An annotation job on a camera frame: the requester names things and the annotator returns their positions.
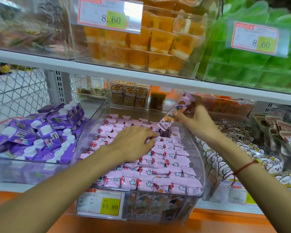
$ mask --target hand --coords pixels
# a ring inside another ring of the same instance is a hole
[[[194,136],[205,141],[207,144],[212,144],[223,135],[210,118],[205,107],[201,104],[195,107],[193,118],[188,118],[183,113],[174,113],[174,115],[180,122],[186,125]]]
[[[158,137],[159,134],[147,127],[127,127],[120,131],[111,144],[111,150],[116,150],[121,163],[134,162],[145,155],[155,144],[155,139],[145,143],[149,137]]]

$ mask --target person's right arm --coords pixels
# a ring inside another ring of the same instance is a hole
[[[231,139],[225,137],[210,118],[205,107],[198,105],[193,118],[178,113],[176,118],[199,139],[215,150],[233,172],[252,162]],[[237,174],[237,178],[279,233],[291,233],[291,191],[254,163]]]

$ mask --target bin of pink snacks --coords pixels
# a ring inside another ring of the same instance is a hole
[[[92,194],[90,190],[95,192],[93,196],[106,191],[119,193],[121,204],[116,216],[85,210],[86,196],[77,202],[78,215],[177,224],[186,221],[203,195],[205,169],[193,135],[182,124],[173,122],[166,131],[160,129],[158,124],[166,115],[163,111],[114,104],[101,106],[93,115],[80,135],[73,162],[108,145],[128,126],[146,126],[160,136],[147,154],[133,163],[118,165],[88,190],[87,195]]]

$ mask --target person's left arm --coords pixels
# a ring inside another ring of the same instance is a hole
[[[45,233],[59,217],[102,175],[118,164],[145,155],[158,134],[146,127],[123,129],[109,145],[50,177],[19,197],[0,206],[0,233]]]

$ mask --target red string bracelet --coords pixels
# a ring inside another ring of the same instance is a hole
[[[232,184],[231,184],[230,186],[232,186],[232,185],[235,184],[235,182],[236,182],[236,175],[237,175],[238,173],[240,173],[241,171],[243,171],[246,167],[248,167],[248,166],[250,166],[251,164],[253,164],[253,163],[258,163],[258,161],[254,160],[254,161],[252,161],[251,163],[246,164],[245,166],[241,167],[241,168],[238,169],[236,172],[234,172],[234,173],[232,174],[232,175],[234,176],[234,180],[233,180],[233,182],[232,182]]]

